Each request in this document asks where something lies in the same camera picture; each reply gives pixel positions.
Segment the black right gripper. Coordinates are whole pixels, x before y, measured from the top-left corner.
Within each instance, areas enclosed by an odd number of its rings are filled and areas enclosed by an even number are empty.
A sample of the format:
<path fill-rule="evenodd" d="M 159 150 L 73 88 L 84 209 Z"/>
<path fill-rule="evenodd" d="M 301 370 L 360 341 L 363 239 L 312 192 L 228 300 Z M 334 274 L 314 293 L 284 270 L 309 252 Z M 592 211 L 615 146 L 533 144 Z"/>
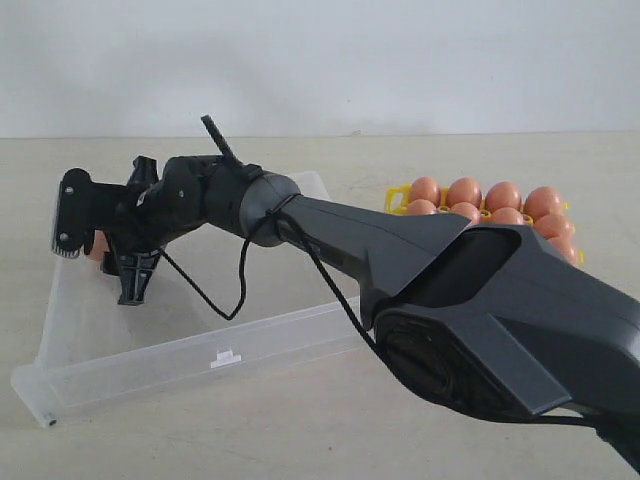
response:
<path fill-rule="evenodd" d="M 203 200 L 209 166 L 207 155 L 178 156 L 159 173 L 156 160 L 134 159 L 125 202 L 116 208 L 117 229 L 102 233 L 101 271 L 119 276 L 119 305 L 144 303 L 161 257 L 158 250 L 150 252 L 154 247 L 206 223 Z"/>

